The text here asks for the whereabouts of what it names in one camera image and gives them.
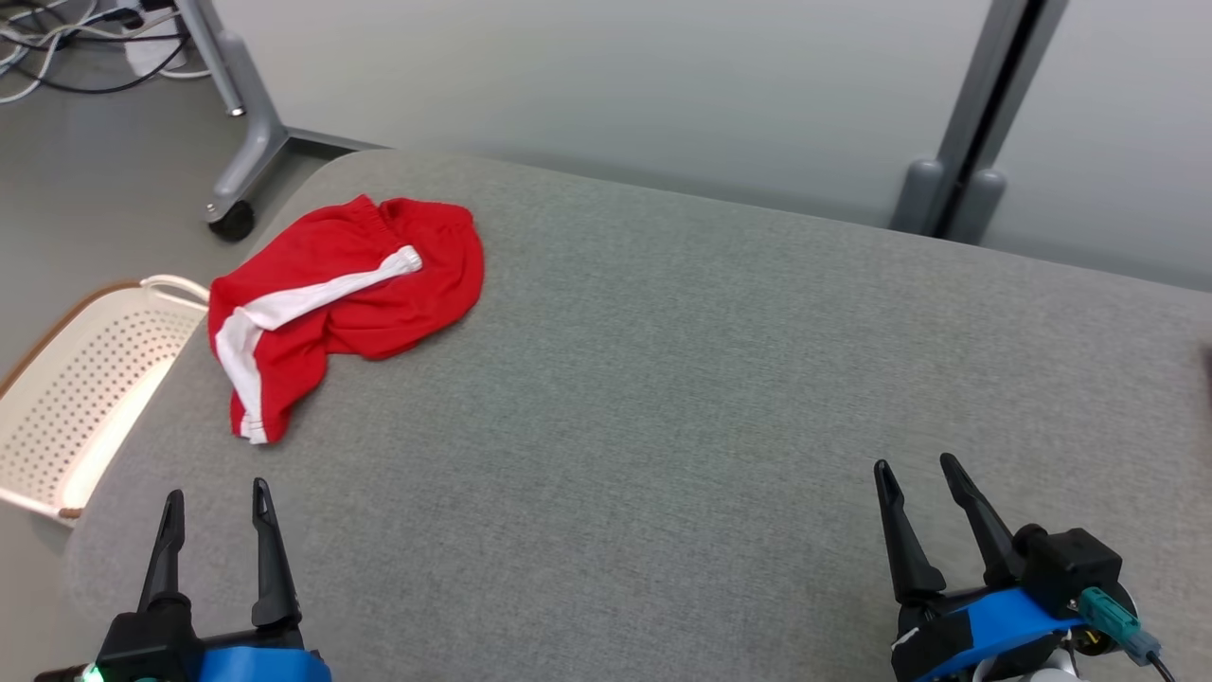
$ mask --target green light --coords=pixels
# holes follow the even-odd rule
[[[90,665],[85,669],[84,675],[80,676],[80,682],[105,682],[105,678],[101,676],[101,671],[97,670],[96,665]]]

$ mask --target black wheel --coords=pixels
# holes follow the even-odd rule
[[[224,241],[239,241],[252,231],[257,216],[252,204],[240,200],[231,205],[219,219],[210,223],[211,231]]]

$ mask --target gray table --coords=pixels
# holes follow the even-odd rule
[[[891,680],[871,465],[953,588],[979,556],[937,458],[1008,525],[1082,526],[1171,667],[1212,667],[1212,298],[845,224],[471,159],[366,151],[269,227],[359,191],[476,216],[484,296],[382,363],[333,357],[286,440],[228,432],[195,337],[69,548],[135,607],[185,492],[200,634],[256,595],[269,480],[303,632],[341,681]],[[1097,682],[1153,680],[1126,658]]]

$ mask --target white partition panel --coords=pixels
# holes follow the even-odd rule
[[[215,0],[282,121],[885,224],[988,0]]]
[[[1071,0],[982,245],[1212,290],[1212,6]]]

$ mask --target laundry basket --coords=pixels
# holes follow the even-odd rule
[[[69,311],[0,384],[0,500],[74,525],[208,298],[205,286],[155,275]]]

